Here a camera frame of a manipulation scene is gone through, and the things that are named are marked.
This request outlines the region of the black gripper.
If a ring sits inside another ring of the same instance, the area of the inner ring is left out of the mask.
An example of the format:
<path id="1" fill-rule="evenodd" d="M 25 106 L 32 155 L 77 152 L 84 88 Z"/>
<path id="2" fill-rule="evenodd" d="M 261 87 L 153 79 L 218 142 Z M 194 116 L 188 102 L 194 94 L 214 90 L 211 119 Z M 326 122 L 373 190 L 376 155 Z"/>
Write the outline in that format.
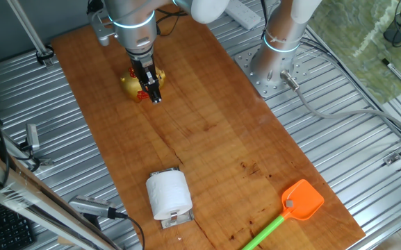
<path id="1" fill-rule="evenodd" d="M 144 54 L 129 54 L 134 74 L 138 78 L 143 91 L 147 91 L 153 103 L 161 102 L 159 82 L 156 77 L 154 58 L 151 52 Z"/>

